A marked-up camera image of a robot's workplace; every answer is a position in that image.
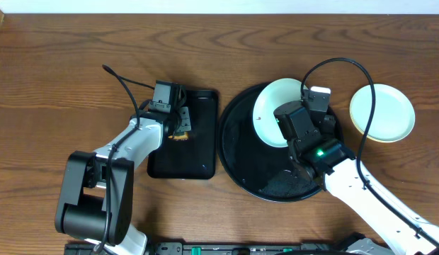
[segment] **wooden table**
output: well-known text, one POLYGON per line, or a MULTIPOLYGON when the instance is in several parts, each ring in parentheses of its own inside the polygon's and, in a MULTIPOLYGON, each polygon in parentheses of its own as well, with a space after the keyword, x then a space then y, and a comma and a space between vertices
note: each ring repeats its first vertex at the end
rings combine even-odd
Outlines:
MULTIPOLYGON (((0 31, 0 254, 61 254, 73 239, 54 227, 67 157, 122 131, 133 112, 101 69, 217 89, 220 111, 240 91, 316 63, 352 57, 377 83, 405 93, 416 125, 404 140, 368 141, 363 161, 409 207, 439 225, 439 16, 6 15, 0 31)), ((360 133, 348 114, 365 77, 346 63, 313 73, 330 86, 346 144, 360 133)), ((152 92, 130 87, 138 101, 152 92)), ((298 243, 353 231, 381 239, 328 193, 297 203, 249 195, 217 160, 209 181, 135 173, 132 221, 155 240, 298 243)))

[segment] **white bowl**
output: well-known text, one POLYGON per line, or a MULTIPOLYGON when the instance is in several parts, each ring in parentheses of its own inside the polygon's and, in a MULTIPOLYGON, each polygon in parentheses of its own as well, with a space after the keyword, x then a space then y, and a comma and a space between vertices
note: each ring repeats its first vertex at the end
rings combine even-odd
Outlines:
POLYGON ((284 103, 301 99, 302 83, 296 79, 276 80, 262 90, 254 104, 253 125, 259 138, 272 147, 286 147, 284 139, 273 112, 284 103))

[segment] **cream plate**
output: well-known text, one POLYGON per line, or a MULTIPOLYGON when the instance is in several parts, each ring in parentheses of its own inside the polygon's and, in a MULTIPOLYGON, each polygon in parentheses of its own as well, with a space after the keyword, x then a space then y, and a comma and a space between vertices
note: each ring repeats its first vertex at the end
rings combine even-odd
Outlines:
MULTIPOLYGON (((409 135, 415 125, 415 110, 410 100, 399 90, 384 84, 375 84, 375 98, 374 118, 367 137, 378 142, 396 142, 409 135)), ((350 116, 362 134, 371 102, 370 85, 358 90, 350 102, 350 116)))

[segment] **white plate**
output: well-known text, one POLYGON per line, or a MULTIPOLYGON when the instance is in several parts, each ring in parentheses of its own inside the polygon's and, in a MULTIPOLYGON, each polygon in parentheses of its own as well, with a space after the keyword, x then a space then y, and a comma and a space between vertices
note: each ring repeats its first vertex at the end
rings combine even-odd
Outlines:
POLYGON ((300 100, 301 85, 296 79, 279 79, 267 85, 259 94, 253 109, 253 125, 259 138, 267 145, 287 146, 273 112, 284 103, 300 100))
MULTIPOLYGON (((410 100, 399 90, 384 84, 375 84, 375 98, 374 118, 367 137, 378 142, 396 142, 409 135, 415 125, 415 110, 410 100)), ((362 134, 371 102, 370 85, 357 91, 350 102, 350 116, 362 134)))

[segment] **black plate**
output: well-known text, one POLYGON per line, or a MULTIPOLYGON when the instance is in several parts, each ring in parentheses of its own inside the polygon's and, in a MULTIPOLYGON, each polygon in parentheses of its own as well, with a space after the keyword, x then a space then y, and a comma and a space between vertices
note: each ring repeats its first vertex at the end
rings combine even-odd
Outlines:
POLYGON ((152 178, 210 179, 215 175, 218 95, 214 91, 186 91, 192 130, 186 141, 165 139, 149 155, 152 178))
MULTIPOLYGON (((287 147, 267 145, 254 130, 254 103, 268 84, 241 92, 224 110, 217 136, 219 159, 232 180, 252 195, 276 202, 304 200, 317 194, 320 187, 297 176, 287 147)), ((328 114, 334 115, 330 108, 328 114)), ((334 117, 336 137, 343 141, 341 126, 334 117)))

